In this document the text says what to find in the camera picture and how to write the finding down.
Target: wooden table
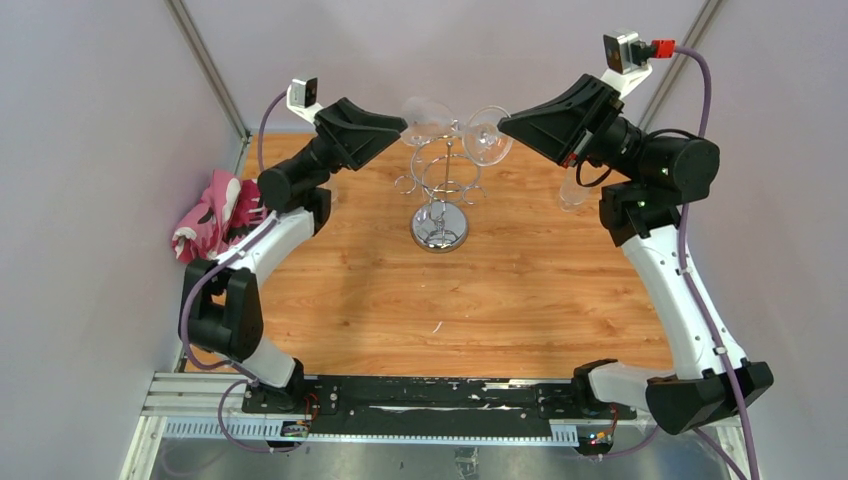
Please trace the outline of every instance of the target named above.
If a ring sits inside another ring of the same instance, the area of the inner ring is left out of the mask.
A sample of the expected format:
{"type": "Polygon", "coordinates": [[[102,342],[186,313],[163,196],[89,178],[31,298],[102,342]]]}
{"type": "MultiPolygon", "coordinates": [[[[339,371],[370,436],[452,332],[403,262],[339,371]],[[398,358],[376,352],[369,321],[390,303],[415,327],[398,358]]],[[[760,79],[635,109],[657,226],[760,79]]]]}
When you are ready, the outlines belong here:
{"type": "MultiPolygon", "coordinates": [[[[308,139],[267,135],[266,164],[308,139]]],[[[488,198],[463,207],[465,244],[432,254],[409,232],[422,195],[393,185],[412,152],[397,142],[337,175],[329,223],[261,290],[266,335],[307,373],[565,378],[607,357],[671,366],[645,288],[600,225],[598,192],[560,211],[563,170],[515,144],[484,170],[488,198]]],[[[257,175],[254,142],[244,176],[257,175]]]]}

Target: red connector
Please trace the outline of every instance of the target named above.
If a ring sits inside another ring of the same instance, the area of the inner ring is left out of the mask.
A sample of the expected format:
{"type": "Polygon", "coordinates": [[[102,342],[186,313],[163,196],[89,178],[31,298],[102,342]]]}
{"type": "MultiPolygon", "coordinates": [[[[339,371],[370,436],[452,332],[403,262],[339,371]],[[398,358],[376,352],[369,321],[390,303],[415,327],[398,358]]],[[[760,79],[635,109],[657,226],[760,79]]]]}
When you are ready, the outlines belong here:
{"type": "Polygon", "coordinates": [[[674,40],[654,40],[651,46],[657,51],[654,58],[671,58],[674,55],[674,40]]]}

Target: white wall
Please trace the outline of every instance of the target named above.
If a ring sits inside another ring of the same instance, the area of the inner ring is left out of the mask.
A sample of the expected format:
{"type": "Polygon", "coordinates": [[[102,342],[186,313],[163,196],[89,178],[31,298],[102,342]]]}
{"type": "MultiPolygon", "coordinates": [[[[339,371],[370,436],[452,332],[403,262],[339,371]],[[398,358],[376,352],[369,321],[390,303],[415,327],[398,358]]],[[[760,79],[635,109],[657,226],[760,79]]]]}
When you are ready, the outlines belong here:
{"type": "MultiPolygon", "coordinates": [[[[257,129],[292,77],[319,78],[319,101],[347,96],[399,114],[415,95],[465,121],[496,104],[516,112],[606,69],[601,37],[620,27],[682,38],[702,2],[689,0],[187,0],[239,111],[257,129]]],[[[638,121],[667,62],[628,97],[638,121]]],[[[311,127],[280,108],[271,130],[311,127]]]]}
{"type": "Polygon", "coordinates": [[[162,1],[0,6],[0,478],[114,479],[236,138],[162,1]]]}
{"type": "MultiPolygon", "coordinates": [[[[692,249],[724,321],[775,374],[752,409],[766,478],[844,478],[848,4],[725,3],[700,46],[722,164],[692,208],[692,249]]],[[[701,95],[689,65],[653,126],[697,131],[701,95]]]]}

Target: pink fabric with black pattern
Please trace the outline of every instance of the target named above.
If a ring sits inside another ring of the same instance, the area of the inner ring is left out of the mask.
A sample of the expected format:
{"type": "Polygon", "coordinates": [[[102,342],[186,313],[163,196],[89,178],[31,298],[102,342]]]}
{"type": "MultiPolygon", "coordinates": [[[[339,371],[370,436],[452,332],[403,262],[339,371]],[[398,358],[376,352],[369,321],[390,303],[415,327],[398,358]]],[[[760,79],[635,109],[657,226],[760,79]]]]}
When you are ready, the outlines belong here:
{"type": "Polygon", "coordinates": [[[171,246],[177,259],[214,260],[262,223],[268,212],[255,180],[241,181],[230,172],[215,170],[200,203],[177,224],[171,246]]]}

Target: round chrome base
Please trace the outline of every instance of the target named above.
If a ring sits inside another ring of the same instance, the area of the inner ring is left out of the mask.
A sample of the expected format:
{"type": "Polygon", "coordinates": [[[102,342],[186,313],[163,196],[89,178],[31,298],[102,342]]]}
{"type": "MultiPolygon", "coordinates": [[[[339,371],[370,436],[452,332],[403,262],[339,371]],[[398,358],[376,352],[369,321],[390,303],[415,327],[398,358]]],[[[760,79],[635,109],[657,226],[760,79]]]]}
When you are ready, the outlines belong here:
{"type": "Polygon", "coordinates": [[[409,229],[419,247],[432,253],[447,253],[468,238],[468,217],[452,203],[434,201],[415,212],[409,229]]]}

